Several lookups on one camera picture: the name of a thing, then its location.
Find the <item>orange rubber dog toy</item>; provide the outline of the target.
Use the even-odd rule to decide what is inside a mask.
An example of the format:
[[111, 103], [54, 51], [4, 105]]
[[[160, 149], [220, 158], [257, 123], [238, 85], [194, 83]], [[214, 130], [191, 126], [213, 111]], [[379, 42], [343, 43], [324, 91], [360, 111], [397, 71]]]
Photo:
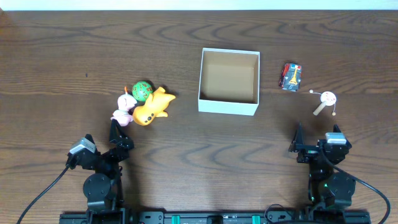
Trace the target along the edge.
[[133, 121], [138, 125], [147, 126], [156, 118], [168, 117], [169, 114], [166, 109], [174, 99], [176, 99], [175, 95], [166, 93], [163, 87], [158, 87], [155, 92], [149, 95], [142, 106], [137, 106], [134, 109]]

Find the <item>green patterned ball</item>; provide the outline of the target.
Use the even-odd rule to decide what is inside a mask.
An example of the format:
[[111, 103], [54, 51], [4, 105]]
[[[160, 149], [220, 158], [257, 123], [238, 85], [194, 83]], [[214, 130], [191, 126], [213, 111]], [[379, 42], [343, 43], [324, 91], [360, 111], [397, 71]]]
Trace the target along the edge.
[[132, 87], [132, 95], [137, 101], [146, 101], [151, 93], [152, 85], [145, 81], [139, 81]]

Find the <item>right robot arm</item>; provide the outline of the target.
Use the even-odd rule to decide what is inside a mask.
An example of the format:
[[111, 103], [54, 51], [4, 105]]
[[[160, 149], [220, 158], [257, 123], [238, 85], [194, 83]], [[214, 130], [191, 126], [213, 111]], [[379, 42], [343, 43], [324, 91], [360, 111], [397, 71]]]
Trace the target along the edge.
[[309, 165], [308, 199], [312, 204], [305, 208], [307, 217], [313, 218], [316, 212], [342, 211], [351, 205], [356, 181], [334, 168], [351, 148], [337, 125], [313, 146], [304, 143], [302, 126], [298, 126], [289, 151], [297, 154], [298, 163]]

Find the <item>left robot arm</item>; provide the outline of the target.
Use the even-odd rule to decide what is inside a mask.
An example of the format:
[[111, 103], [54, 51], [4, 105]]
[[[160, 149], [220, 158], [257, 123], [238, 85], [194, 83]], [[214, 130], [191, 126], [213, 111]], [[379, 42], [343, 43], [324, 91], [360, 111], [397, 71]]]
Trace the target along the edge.
[[115, 119], [111, 121], [109, 142], [114, 147], [100, 153], [92, 135], [87, 134], [77, 141], [68, 153], [66, 166], [69, 169], [80, 166], [82, 169], [95, 172], [83, 184], [88, 210], [92, 212], [114, 211], [124, 203], [121, 183], [123, 168], [119, 163], [129, 158], [129, 151], [134, 148], [134, 142], [123, 132]]

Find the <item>red grey toy truck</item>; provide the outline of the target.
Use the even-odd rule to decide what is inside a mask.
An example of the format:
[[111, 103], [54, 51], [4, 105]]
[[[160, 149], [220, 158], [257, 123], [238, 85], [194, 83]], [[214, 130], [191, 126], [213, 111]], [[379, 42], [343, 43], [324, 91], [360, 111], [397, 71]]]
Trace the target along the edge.
[[296, 92], [301, 83], [302, 66], [295, 63], [286, 63], [282, 69], [279, 86], [283, 90]]

